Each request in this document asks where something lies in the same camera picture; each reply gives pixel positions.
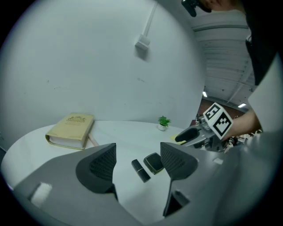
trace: sticky note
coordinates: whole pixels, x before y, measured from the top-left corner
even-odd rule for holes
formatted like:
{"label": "sticky note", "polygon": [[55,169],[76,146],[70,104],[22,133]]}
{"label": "sticky note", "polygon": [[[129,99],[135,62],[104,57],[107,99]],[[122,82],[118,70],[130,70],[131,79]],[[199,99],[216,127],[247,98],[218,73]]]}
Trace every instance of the sticky note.
{"label": "sticky note", "polygon": [[175,134],[175,135],[172,135],[172,136],[170,136],[170,139],[172,139],[175,143],[177,143],[177,144],[182,144],[182,143],[185,143],[186,141],[184,140],[184,141],[180,141],[180,142],[176,142],[175,141],[175,138],[178,136],[179,134]]}

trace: person's hand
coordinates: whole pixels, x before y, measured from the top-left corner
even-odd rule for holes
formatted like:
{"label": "person's hand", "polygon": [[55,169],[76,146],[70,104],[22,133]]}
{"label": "person's hand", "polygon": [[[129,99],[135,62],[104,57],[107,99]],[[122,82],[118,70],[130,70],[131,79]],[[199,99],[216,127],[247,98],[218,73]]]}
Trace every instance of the person's hand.
{"label": "person's hand", "polygon": [[246,114],[241,117],[235,118],[233,120],[233,125],[226,135],[222,138],[223,140],[228,139],[232,136],[239,136],[251,132],[255,132],[260,129],[260,122],[257,119],[257,116],[253,110],[249,110]]}

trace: black lipstick tube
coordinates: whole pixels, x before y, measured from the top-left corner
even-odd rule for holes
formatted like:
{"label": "black lipstick tube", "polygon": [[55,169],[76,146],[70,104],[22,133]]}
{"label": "black lipstick tube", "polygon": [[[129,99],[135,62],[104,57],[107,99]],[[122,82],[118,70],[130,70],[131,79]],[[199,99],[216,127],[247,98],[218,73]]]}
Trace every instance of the black lipstick tube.
{"label": "black lipstick tube", "polygon": [[141,180],[145,183],[150,179],[150,176],[147,174],[145,169],[141,166],[141,164],[138,162],[137,159],[132,161],[133,168],[137,172],[137,174],[140,176]]}

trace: round table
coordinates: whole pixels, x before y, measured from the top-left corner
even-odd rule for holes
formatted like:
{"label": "round table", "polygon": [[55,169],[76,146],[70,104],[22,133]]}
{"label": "round table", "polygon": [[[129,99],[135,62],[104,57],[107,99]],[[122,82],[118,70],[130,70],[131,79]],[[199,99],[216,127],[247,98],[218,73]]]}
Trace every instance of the round table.
{"label": "round table", "polygon": [[[13,189],[20,181],[52,158],[79,150],[58,147],[45,140],[45,134],[53,127],[36,129],[17,140],[7,151],[1,172],[7,184]],[[157,152],[160,142],[174,142],[169,137],[183,129],[169,127],[158,130],[157,124],[134,121],[96,121],[91,131],[99,145],[116,143],[117,163],[113,172],[119,203],[137,220],[150,224],[163,219],[170,177],[166,170],[153,175],[143,159]],[[93,147],[90,140],[86,149]],[[143,183],[133,169],[131,162],[137,159],[151,179]]]}

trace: yellow book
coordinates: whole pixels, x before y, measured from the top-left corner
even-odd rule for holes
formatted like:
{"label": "yellow book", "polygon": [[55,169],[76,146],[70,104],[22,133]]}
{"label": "yellow book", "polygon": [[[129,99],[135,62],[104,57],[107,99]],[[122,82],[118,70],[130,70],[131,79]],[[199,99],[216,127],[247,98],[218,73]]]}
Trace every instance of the yellow book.
{"label": "yellow book", "polygon": [[71,113],[53,126],[45,138],[53,145],[82,150],[86,146],[93,121],[93,115]]}

